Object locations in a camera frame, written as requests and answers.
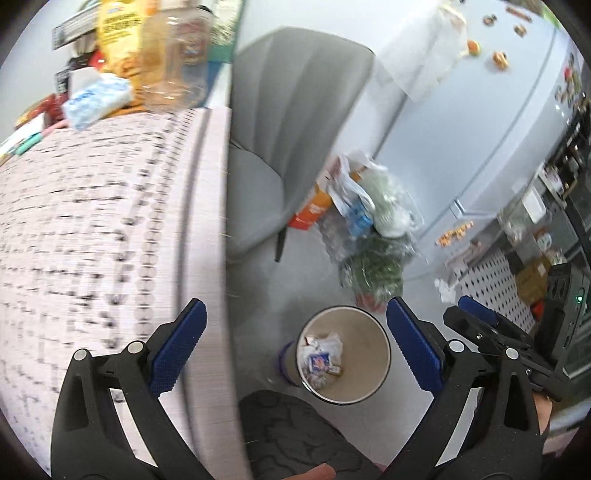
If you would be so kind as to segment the person's left hand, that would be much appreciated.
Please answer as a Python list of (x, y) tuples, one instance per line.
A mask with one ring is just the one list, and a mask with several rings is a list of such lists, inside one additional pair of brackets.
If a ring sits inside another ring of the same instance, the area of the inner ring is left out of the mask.
[(336, 474), (331, 465), (322, 463), (307, 472), (287, 477), (284, 480), (335, 480)]

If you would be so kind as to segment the person's right hand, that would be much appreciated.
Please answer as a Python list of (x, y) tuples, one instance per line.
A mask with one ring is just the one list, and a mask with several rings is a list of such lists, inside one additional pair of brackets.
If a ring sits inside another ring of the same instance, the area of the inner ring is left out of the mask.
[(540, 434), (545, 435), (550, 424), (553, 401), (541, 392), (534, 392), (533, 399), (536, 407)]

